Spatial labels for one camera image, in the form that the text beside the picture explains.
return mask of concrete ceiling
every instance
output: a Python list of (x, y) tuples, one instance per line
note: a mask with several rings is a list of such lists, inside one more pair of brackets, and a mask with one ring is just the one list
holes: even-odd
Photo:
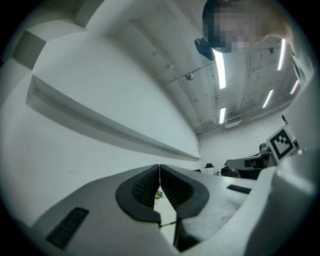
[[(278, 110), (293, 99), (290, 92), (297, 80), (288, 49), (277, 71), (281, 40), (269, 37), (246, 53), (224, 54), (226, 88), (219, 89), (215, 61), (200, 55), (194, 45), (201, 37), (205, 2), (157, 1), (114, 34), (159, 80), (197, 134), (219, 124), (222, 107), (227, 120), (241, 116), (245, 121)], [(191, 72), (194, 80), (188, 81), (185, 76)], [(271, 89), (274, 93), (262, 109)]]

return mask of fluorescent tube light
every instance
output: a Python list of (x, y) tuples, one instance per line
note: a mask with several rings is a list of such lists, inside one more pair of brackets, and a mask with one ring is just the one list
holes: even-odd
[(271, 89), (270, 91), (269, 91), (269, 95), (268, 95), (268, 97), (266, 98), (266, 101), (265, 101), (265, 103), (264, 103), (264, 105), (263, 105), (263, 109), (266, 107), (266, 105), (268, 104), (268, 101), (270, 100), (270, 98), (271, 98), (271, 95), (272, 95), (272, 93), (274, 92), (274, 89)]
[(215, 56), (216, 67), (218, 69), (219, 87), (220, 89), (223, 89), (226, 87), (226, 69), (224, 55), (214, 49), (212, 50)]
[(220, 108), (220, 122), (219, 124), (222, 124), (225, 121), (225, 114), (226, 114), (226, 108)]
[(296, 91), (296, 89), (297, 89), (298, 84), (299, 84), (299, 80), (297, 80), (297, 81), (295, 82), (295, 85), (294, 85), (294, 87), (293, 87), (293, 89), (292, 89), (292, 91), (291, 91), (291, 93), (290, 93), (290, 94), (294, 94), (294, 93), (295, 93), (295, 91)]
[(281, 41), (281, 53), (280, 53), (280, 60), (279, 60), (279, 65), (277, 70), (282, 69), (282, 64), (284, 62), (285, 58), (285, 51), (286, 51), (286, 40), (282, 39)]

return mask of textured black pad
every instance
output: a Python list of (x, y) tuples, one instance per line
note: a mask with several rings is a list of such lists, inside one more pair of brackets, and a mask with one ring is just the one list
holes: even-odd
[(89, 211), (83, 208), (74, 208), (48, 235), (46, 240), (54, 246), (64, 249), (72, 236), (76, 233)]
[(237, 191), (244, 194), (249, 194), (251, 191), (251, 188), (243, 187), (243, 186), (236, 186), (236, 185), (230, 185), (227, 187), (227, 189)]
[(120, 208), (133, 219), (160, 225), (160, 214), (154, 211), (159, 187), (159, 165), (156, 164), (121, 183), (116, 189), (115, 199)]
[(182, 219), (197, 216), (209, 200), (209, 191), (202, 183), (172, 168), (160, 165), (161, 188), (176, 211), (174, 246), (184, 251), (200, 241), (185, 232)]

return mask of air conditioner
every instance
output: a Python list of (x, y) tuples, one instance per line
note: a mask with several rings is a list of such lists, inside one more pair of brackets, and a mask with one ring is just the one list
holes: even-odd
[(242, 122), (241, 116), (231, 118), (224, 122), (224, 128), (229, 129), (231, 127), (238, 126)]

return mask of green plant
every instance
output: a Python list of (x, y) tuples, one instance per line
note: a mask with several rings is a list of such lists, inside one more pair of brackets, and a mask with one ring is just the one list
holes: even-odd
[(155, 194), (155, 199), (159, 200), (160, 198), (164, 198), (164, 196), (163, 196), (163, 193), (158, 190)]

